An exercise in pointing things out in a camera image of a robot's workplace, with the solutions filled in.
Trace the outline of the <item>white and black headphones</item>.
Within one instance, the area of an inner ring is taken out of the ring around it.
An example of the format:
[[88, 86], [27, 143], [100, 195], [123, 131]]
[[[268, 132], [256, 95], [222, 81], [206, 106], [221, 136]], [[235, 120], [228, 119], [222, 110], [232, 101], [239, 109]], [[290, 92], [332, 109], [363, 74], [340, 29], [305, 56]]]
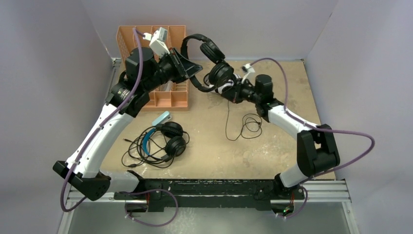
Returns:
[[236, 73], [234, 73], [226, 82], [225, 84], [223, 84], [222, 86], [219, 86], [218, 88], [215, 88], [214, 90], [211, 90], [211, 88], [213, 87], [212, 84], [209, 83], [209, 79], [208, 79], [209, 73], [207, 73], [204, 78], [203, 78], [203, 83], [205, 85], [208, 86], [208, 88], [210, 89], [208, 91], [208, 93], [217, 93], [217, 94], [222, 94], [223, 91], [231, 88], [232, 86], [234, 86], [235, 81], [237, 79], [240, 78], [240, 76]]

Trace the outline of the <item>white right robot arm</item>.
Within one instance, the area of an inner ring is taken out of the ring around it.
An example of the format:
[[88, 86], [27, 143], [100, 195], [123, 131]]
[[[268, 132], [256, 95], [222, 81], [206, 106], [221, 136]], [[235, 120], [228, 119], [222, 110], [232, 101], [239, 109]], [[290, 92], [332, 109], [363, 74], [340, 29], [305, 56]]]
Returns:
[[304, 180], [338, 166], [340, 157], [330, 126], [316, 126], [289, 112], [274, 98], [272, 89], [272, 78], [268, 75], [258, 75], [254, 84], [233, 75], [217, 93], [232, 103], [248, 101], [255, 104], [261, 118], [280, 127], [296, 141], [296, 164], [277, 174], [273, 181], [274, 194], [286, 198]]

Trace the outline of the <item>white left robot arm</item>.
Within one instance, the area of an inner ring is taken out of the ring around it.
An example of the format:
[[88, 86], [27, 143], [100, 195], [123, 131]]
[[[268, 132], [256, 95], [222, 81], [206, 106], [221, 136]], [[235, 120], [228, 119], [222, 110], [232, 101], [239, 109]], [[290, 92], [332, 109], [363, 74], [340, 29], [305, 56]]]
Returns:
[[125, 59], [126, 70], [108, 94], [101, 114], [78, 149], [53, 170], [87, 199], [98, 200], [106, 192], [126, 192], [132, 199], [145, 194], [144, 184], [132, 172], [114, 174], [100, 170], [103, 159], [118, 136], [149, 102], [150, 92], [171, 81], [181, 83], [202, 71], [202, 66], [175, 48], [155, 60], [148, 48], [135, 48]]

